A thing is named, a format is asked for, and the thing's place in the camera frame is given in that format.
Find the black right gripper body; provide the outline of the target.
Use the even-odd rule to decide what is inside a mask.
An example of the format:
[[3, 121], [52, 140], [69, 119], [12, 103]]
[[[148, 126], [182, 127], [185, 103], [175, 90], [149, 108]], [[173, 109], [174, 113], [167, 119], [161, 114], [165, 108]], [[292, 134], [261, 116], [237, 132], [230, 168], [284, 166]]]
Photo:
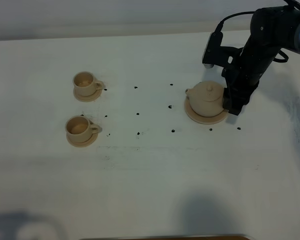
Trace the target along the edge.
[[261, 44], [249, 37], [240, 54], [233, 59], [235, 72], [224, 72], [231, 98], [250, 98], [259, 85], [260, 78], [281, 50], [273, 44]]

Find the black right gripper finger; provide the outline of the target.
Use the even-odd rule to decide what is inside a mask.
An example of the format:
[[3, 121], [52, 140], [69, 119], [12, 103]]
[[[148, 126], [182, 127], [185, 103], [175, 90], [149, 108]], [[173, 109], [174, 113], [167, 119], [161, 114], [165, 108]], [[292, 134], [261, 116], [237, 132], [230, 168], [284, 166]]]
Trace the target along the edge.
[[249, 97], [246, 98], [238, 98], [238, 97], [231, 97], [229, 100], [229, 108], [228, 112], [232, 115], [238, 116], [243, 107], [249, 103]]
[[229, 86], [224, 88], [222, 107], [224, 109], [231, 109], [231, 107], [232, 107], [231, 90], [230, 90]]

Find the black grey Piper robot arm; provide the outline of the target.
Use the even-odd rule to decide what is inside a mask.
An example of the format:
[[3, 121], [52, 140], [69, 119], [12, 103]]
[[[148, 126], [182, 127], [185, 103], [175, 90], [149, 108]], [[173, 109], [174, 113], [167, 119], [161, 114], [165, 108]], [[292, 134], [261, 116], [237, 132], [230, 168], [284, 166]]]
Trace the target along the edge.
[[223, 108], [239, 115], [250, 101], [260, 78], [272, 62], [286, 62], [286, 49], [300, 55], [300, 9], [291, 6], [260, 8], [250, 22], [250, 36], [245, 46], [232, 58], [233, 69], [222, 72], [226, 80]]

